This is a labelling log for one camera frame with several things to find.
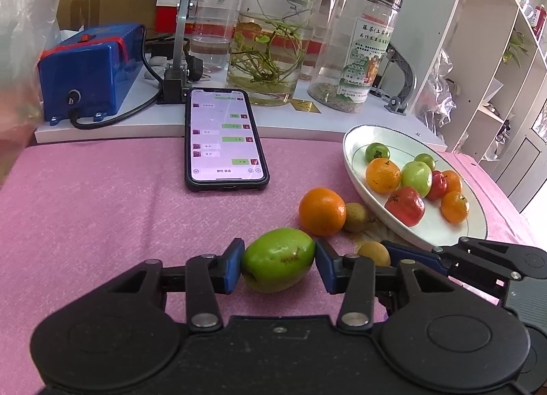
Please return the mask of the small kiwi front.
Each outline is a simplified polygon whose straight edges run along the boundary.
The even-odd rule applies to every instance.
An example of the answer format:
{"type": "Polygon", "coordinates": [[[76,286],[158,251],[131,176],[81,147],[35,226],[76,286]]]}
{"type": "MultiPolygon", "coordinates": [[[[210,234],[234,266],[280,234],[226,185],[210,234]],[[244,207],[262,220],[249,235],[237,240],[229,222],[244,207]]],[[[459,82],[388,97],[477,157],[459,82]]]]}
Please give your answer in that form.
{"type": "Polygon", "coordinates": [[[371,259],[378,267],[390,267],[391,260],[387,248],[377,241],[363,241],[357,254],[371,259]]]}

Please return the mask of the small kiwi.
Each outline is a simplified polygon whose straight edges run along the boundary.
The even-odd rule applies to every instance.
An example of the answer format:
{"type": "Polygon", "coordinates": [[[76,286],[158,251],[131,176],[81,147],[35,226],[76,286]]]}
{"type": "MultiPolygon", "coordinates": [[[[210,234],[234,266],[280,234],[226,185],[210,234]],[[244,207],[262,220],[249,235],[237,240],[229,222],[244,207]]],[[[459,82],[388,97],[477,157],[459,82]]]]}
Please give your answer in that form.
{"type": "Polygon", "coordinates": [[[371,259],[378,267],[390,267],[391,260],[387,248],[377,241],[363,241],[357,254],[371,259]]]}
{"type": "Polygon", "coordinates": [[[361,233],[365,231],[371,222],[368,210],[359,202],[346,204],[346,221],[343,228],[349,233],[361,233]]]}

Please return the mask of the elongated green fruit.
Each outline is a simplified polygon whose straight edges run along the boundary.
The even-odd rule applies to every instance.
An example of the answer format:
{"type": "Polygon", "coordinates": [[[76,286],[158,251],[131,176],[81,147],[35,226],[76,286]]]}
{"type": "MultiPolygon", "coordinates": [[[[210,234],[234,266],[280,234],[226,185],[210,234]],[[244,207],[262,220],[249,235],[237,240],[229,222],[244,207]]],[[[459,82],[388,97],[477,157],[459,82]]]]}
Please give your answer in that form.
{"type": "Polygon", "coordinates": [[[257,292],[276,293],[293,287],[310,271],[315,243],[291,227],[271,230],[254,240],[241,259],[241,273],[257,292]]]}

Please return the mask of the red apple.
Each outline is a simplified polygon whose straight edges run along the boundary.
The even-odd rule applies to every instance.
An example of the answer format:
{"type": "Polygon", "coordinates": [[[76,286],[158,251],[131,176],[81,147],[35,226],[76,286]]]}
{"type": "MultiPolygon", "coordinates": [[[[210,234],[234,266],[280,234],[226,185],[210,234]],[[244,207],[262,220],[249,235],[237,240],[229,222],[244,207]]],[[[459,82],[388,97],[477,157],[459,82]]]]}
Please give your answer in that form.
{"type": "Polygon", "coordinates": [[[418,225],[426,211],[426,205],[421,196],[411,187],[401,187],[394,190],[389,195],[384,207],[409,227],[418,225]]]}
{"type": "Polygon", "coordinates": [[[442,199],[447,193],[448,182],[445,178],[445,174],[442,171],[432,172],[432,184],[429,192],[426,195],[426,199],[429,201],[436,201],[442,199]]]}

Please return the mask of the large green apple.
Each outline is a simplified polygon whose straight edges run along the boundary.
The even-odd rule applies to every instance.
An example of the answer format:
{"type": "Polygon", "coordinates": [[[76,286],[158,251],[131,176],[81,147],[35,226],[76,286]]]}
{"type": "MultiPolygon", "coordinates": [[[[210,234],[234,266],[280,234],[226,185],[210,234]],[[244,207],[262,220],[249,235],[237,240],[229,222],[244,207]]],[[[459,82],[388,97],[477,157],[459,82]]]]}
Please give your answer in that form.
{"type": "Polygon", "coordinates": [[[409,161],[401,170],[401,186],[413,188],[424,198],[432,187],[432,170],[423,161],[409,161]]]}

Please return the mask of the round green fruit front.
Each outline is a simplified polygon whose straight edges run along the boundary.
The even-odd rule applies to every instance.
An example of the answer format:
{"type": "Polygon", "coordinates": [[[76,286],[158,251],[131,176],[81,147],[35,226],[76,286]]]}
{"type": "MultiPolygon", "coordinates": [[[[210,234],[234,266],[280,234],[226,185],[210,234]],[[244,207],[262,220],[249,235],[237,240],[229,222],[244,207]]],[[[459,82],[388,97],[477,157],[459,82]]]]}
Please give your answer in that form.
{"type": "Polygon", "coordinates": [[[418,154],[417,156],[414,157],[414,160],[415,161],[422,161],[423,163],[425,163],[429,167],[429,169],[431,171],[436,170],[436,161],[433,158],[433,156],[428,154],[428,153],[420,153],[420,154],[418,154]]]}

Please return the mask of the small round green fruit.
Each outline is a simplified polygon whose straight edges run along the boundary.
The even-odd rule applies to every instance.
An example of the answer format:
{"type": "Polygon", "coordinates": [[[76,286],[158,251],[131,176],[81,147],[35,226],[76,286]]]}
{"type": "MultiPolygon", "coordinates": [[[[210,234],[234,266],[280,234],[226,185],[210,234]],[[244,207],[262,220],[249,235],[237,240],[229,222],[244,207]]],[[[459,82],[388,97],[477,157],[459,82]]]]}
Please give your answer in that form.
{"type": "Polygon", "coordinates": [[[375,159],[389,159],[390,150],[386,145],[374,142],[366,148],[364,156],[367,163],[370,163],[375,159]]]}

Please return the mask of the white ceramic plate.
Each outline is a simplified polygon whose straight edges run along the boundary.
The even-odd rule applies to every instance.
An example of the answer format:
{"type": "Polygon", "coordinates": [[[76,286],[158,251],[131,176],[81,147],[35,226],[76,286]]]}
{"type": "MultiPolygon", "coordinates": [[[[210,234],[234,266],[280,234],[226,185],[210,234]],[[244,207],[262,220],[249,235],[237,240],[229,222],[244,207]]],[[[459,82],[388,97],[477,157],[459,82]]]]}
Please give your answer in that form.
{"type": "Polygon", "coordinates": [[[362,124],[345,134],[342,152],[365,205],[408,243],[431,250],[460,238],[487,238],[487,219],[474,191],[422,142],[362,124]]]}

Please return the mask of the small kiwi back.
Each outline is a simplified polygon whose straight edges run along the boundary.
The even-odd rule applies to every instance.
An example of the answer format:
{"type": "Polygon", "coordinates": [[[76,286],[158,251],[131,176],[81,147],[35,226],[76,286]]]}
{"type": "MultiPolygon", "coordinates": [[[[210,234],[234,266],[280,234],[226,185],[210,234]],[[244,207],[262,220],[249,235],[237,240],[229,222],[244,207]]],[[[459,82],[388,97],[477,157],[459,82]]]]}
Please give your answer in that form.
{"type": "Polygon", "coordinates": [[[349,233],[361,233],[365,231],[371,222],[368,210],[359,202],[346,204],[346,221],[343,228],[349,233]]]}

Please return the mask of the large front mandarin on plate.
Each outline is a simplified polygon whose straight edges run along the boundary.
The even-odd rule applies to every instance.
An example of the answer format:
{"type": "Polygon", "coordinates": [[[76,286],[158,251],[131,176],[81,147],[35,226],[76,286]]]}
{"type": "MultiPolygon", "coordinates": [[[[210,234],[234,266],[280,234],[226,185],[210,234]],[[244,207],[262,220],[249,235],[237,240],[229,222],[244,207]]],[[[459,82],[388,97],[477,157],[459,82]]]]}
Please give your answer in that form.
{"type": "Polygon", "coordinates": [[[461,224],[469,215],[469,202],[462,192],[451,191],[442,198],[440,211],[449,223],[461,224]]]}

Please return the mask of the red apple on plate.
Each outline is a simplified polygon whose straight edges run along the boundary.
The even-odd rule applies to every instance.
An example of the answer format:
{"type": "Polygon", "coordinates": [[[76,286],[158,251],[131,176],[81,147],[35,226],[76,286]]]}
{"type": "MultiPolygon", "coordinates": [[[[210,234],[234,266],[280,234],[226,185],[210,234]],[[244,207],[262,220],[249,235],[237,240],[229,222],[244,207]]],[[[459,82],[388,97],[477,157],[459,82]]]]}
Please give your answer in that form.
{"type": "Polygon", "coordinates": [[[411,187],[401,187],[394,190],[389,195],[384,207],[409,227],[418,225],[426,211],[426,205],[421,196],[411,187]]]}

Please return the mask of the large orange on table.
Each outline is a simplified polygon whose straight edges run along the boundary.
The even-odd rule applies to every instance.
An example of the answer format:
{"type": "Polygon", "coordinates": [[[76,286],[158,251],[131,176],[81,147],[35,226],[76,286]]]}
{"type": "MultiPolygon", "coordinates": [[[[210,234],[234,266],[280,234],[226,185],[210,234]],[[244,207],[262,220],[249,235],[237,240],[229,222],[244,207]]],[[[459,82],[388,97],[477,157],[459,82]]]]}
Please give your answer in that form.
{"type": "Polygon", "coordinates": [[[345,225],[346,204],[340,195],[329,188],[313,188],[299,203],[298,217],[302,229],[307,233],[330,237],[340,232],[345,225]]]}

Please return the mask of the back right mandarin on plate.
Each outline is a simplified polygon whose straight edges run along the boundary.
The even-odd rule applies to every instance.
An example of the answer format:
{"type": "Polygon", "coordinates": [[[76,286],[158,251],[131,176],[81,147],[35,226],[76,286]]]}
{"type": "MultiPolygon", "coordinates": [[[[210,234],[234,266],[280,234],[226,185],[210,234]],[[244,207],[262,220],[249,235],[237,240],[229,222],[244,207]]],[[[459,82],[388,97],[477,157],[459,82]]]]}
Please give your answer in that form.
{"type": "Polygon", "coordinates": [[[461,192],[463,189],[462,178],[455,171],[446,170],[442,172],[446,182],[446,192],[461,192]]]}

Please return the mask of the mandarin beside red apple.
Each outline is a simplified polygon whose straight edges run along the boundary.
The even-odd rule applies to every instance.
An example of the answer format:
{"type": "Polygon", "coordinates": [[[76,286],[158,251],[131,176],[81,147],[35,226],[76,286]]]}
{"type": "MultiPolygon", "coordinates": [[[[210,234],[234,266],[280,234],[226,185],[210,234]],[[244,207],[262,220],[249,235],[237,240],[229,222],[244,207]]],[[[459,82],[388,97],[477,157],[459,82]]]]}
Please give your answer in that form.
{"type": "Polygon", "coordinates": [[[365,182],[378,194],[388,194],[401,183],[401,170],[387,158],[373,159],[365,170],[365,182]]]}

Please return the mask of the black smartphone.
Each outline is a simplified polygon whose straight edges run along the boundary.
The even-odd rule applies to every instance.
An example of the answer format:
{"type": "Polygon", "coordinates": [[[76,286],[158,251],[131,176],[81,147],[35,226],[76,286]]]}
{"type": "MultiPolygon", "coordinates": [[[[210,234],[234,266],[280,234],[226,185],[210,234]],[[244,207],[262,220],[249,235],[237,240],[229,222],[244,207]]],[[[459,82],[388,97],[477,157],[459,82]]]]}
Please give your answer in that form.
{"type": "Polygon", "coordinates": [[[185,185],[262,190],[270,174],[250,99],[241,89],[190,89],[185,103],[185,185]]]}

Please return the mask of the pink floral tablecloth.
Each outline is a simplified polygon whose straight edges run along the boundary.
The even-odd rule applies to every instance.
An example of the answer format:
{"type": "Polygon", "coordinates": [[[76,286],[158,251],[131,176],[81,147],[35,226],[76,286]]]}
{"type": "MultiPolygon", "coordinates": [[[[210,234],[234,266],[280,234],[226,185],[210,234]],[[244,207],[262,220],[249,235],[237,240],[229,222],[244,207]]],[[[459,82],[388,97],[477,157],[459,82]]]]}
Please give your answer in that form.
{"type": "Polygon", "coordinates": [[[147,259],[168,266],[298,225],[298,205],[326,187],[358,194],[337,142],[266,139],[263,191],[185,188],[181,139],[120,139],[25,149],[1,190],[1,390],[42,382],[30,336],[44,317],[147,259]]]}

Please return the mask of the crumpled clear plastic bag right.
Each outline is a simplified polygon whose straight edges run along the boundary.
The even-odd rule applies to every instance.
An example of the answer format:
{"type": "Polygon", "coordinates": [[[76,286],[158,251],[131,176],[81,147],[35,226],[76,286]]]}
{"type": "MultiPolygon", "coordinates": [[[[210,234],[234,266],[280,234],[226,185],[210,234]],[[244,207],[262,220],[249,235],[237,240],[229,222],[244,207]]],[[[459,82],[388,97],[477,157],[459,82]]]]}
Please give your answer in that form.
{"type": "Polygon", "coordinates": [[[441,50],[414,107],[417,119],[441,140],[444,137],[440,130],[451,121],[451,113],[456,108],[447,79],[450,72],[450,57],[441,50]]]}

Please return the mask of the grey clamp right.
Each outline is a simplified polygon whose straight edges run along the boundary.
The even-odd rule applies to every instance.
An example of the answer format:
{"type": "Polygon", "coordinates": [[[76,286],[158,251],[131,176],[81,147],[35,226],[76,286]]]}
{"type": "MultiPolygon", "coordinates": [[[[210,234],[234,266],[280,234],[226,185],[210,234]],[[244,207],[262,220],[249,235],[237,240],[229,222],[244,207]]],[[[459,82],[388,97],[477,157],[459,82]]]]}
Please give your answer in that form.
{"type": "Polygon", "coordinates": [[[413,68],[396,47],[389,43],[370,94],[384,101],[384,107],[391,113],[405,115],[415,88],[416,75],[413,68]]]}

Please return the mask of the grey clamp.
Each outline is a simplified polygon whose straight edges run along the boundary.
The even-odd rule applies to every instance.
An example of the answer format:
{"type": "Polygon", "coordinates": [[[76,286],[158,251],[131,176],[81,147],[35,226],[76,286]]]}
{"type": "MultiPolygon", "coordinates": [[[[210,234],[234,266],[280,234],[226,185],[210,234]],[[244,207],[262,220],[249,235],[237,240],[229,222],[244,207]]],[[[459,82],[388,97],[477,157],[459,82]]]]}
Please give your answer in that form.
{"type": "Polygon", "coordinates": [[[172,63],[166,68],[158,99],[160,105],[185,103],[187,91],[191,88],[188,64],[185,59],[185,26],[191,0],[179,0],[174,33],[172,63]]]}
{"type": "Polygon", "coordinates": [[[405,115],[415,88],[416,75],[413,68],[396,47],[389,43],[370,94],[384,101],[384,107],[391,113],[405,115]]]}

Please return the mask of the white board platform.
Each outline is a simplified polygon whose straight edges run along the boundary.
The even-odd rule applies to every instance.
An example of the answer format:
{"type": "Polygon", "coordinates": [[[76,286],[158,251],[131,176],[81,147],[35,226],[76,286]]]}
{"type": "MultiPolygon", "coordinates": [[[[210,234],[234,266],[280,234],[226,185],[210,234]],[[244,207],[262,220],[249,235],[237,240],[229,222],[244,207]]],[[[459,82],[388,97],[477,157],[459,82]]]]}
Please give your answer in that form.
{"type": "MultiPolygon", "coordinates": [[[[265,139],[309,139],[340,141],[344,134],[358,124],[396,129],[417,139],[430,148],[444,152],[445,143],[425,127],[414,114],[393,114],[384,101],[371,96],[358,114],[344,114],[317,105],[318,111],[298,111],[291,103],[281,106],[255,106],[253,114],[259,135],[265,139]]],[[[184,134],[185,107],[183,105],[153,105],[139,114],[112,127],[78,130],[64,120],[55,126],[48,123],[34,132],[39,144],[93,139],[135,139],[136,137],[172,137],[184,134]]]]}

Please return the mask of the gold card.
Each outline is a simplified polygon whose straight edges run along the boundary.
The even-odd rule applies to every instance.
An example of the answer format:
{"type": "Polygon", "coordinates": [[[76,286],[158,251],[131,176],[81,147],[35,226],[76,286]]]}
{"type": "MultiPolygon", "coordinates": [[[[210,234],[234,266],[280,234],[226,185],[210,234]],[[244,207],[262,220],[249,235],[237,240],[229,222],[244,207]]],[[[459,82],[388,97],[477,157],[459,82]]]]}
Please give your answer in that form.
{"type": "Polygon", "coordinates": [[[312,101],[300,100],[299,98],[290,98],[288,102],[295,111],[303,111],[308,114],[320,114],[320,110],[312,101]]]}

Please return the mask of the grey clamp left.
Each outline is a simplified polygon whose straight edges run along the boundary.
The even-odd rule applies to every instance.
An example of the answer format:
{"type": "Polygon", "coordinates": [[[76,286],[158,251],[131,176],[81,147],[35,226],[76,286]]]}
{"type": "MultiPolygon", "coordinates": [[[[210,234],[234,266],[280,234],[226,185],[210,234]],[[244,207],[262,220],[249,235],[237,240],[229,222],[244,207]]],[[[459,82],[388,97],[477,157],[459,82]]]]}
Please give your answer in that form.
{"type": "Polygon", "coordinates": [[[166,68],[158,99],[160,105],[185,103],[187,91],[191,88],[188,64],[185,59],[185,26],[191,0],[179,0],[174,33],[172,63],[166,68]]]}

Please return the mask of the clear plastic jar with label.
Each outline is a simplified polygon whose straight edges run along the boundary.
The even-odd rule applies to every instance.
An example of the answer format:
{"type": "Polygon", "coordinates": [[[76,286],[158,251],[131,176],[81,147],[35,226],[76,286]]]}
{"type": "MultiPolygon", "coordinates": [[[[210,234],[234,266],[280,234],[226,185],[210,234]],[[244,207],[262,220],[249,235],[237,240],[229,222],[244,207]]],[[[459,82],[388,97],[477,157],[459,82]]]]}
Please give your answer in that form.
{"type": "Polygon", "coordinates": [[[336,0],[308,94],[343,113],[361,111],[387,51],[402,0],[336,0]]]}

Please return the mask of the blue power box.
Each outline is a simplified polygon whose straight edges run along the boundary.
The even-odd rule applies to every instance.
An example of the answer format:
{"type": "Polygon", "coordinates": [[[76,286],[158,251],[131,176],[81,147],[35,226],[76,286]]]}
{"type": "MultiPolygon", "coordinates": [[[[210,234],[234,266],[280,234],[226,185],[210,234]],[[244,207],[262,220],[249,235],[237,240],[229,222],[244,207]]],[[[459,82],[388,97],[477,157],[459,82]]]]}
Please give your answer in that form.
{"type": "Polygon", "coordinates": [[[116,115],[143,67],[144,39],[143,25],[101,25],[45,50],[38,63],[44,120],[116,115]]]}

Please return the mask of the white shelf unit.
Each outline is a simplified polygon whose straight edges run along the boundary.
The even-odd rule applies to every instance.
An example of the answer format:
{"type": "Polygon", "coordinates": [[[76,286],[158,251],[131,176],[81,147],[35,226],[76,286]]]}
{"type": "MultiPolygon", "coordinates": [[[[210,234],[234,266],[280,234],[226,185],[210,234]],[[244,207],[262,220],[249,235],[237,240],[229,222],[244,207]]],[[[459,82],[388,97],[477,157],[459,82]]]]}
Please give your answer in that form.
{"type": "Polygon", "coordinates": [[[518,0],[403,0],[391,42],[416,77],[409,113],[442,50],[461,89],[449,123],[417,135],[482,163],[519,211],[545,196],[546,64],[518,0]]]}

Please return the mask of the clear bottle red cap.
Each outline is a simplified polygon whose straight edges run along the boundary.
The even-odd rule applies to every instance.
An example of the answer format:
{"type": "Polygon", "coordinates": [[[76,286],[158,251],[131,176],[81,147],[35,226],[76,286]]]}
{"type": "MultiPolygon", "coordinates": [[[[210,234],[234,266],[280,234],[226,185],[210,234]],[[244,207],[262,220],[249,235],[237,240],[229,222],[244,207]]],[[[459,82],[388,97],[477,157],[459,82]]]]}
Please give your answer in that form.
{"type": "Polygon", "coordinates": [[[237,22],[240,0],[197,0],[190,52],[203,61],[204,70],[223,70],[237,22]]]}

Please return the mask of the tall glass vase with plant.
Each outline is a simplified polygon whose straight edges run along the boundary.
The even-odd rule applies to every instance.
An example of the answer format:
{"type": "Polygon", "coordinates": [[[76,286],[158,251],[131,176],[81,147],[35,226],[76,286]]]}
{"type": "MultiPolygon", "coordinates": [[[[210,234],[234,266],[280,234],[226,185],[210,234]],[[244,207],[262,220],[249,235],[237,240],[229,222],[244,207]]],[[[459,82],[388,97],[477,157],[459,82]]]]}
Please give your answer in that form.
{"type": "Polygon", "coordinates": [[[321,0],[241,0],[227,85],[259,106],[293,97],[321,0]]]}

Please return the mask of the clear plastic bag with fruit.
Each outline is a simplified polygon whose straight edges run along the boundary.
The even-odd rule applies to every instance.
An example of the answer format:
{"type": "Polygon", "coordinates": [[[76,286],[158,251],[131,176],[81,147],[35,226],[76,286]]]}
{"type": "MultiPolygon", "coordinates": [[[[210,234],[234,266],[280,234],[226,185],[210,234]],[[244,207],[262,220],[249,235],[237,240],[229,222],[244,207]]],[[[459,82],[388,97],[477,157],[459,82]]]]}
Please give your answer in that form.
{"type": "Polygon", "coordinates": [[[1,0],[1,179],[37,127],[43,105],[37,64],[58,32],[59,0],[1,0]]]}

